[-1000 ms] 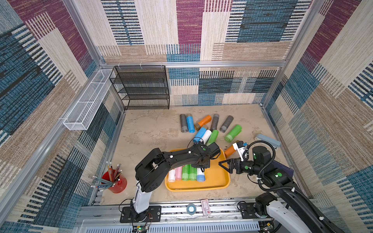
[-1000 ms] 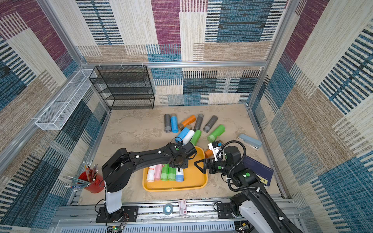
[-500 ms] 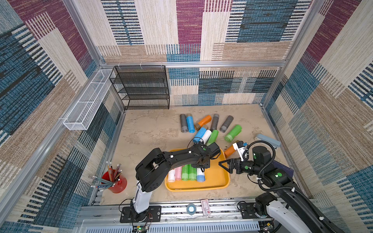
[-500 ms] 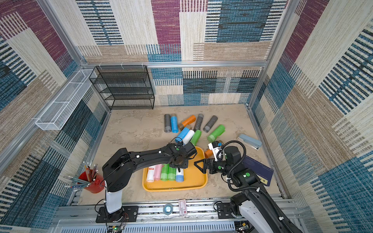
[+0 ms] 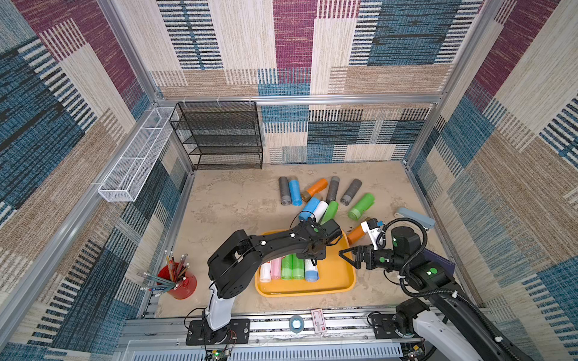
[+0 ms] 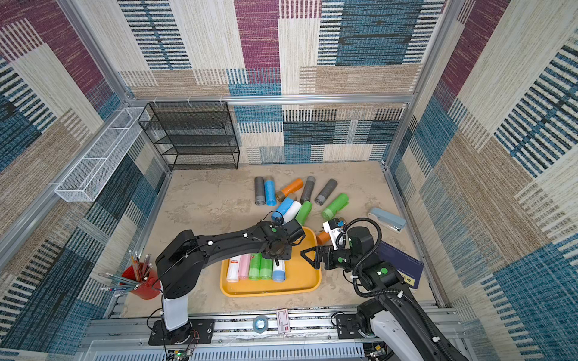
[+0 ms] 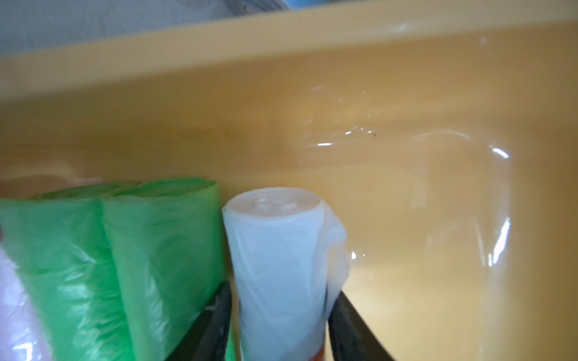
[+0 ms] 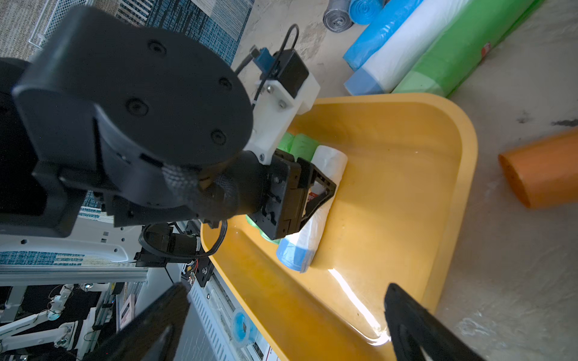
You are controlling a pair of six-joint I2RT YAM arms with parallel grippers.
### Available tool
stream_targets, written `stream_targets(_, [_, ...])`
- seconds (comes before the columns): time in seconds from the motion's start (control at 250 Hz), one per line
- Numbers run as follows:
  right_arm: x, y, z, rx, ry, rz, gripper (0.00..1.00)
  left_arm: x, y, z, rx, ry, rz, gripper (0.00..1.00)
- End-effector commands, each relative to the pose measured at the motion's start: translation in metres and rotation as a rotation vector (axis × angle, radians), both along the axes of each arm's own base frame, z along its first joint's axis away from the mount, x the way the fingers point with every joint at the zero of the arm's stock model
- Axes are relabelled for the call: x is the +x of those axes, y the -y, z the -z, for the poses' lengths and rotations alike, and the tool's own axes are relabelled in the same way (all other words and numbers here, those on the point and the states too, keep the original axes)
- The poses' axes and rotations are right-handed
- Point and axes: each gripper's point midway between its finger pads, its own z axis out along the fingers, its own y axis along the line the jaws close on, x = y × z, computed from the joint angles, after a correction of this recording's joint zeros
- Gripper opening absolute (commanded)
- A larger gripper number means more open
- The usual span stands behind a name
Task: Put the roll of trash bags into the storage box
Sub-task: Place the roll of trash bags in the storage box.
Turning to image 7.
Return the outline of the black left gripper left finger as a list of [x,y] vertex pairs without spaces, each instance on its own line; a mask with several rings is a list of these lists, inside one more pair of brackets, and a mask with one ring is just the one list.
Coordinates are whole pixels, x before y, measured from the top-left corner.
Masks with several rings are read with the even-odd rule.
[[224,281],[166,361],[224,361],[231,314],[230,282]]

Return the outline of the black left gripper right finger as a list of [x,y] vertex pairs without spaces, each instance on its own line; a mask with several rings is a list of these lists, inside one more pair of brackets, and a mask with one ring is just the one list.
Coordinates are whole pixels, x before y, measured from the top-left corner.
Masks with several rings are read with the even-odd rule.
[[394,361],[343,292],[331,311],[328,329],[335,361]]

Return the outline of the white labelled trash bag roll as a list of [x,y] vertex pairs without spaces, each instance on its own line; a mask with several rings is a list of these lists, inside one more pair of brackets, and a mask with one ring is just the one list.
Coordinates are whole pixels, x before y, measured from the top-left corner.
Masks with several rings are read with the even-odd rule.
[[222,209],[239,298],[243,360],[313,360],[349,276],[347,232],[308,190],[271,187]]

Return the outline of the short green trash bag roll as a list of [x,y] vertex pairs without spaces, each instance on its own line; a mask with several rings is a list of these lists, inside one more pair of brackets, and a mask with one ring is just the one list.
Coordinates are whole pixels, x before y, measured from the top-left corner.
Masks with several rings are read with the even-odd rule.
[[220,187],[150,181],[102,208],[135,358],[165,360],[227,280]]

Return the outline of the pink trash bag roll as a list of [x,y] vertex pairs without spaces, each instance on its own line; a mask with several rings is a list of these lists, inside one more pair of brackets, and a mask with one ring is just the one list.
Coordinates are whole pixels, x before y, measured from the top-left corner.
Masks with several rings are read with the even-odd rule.
[[52,359],[36,312],[5,252],[1,252],[1,359]]

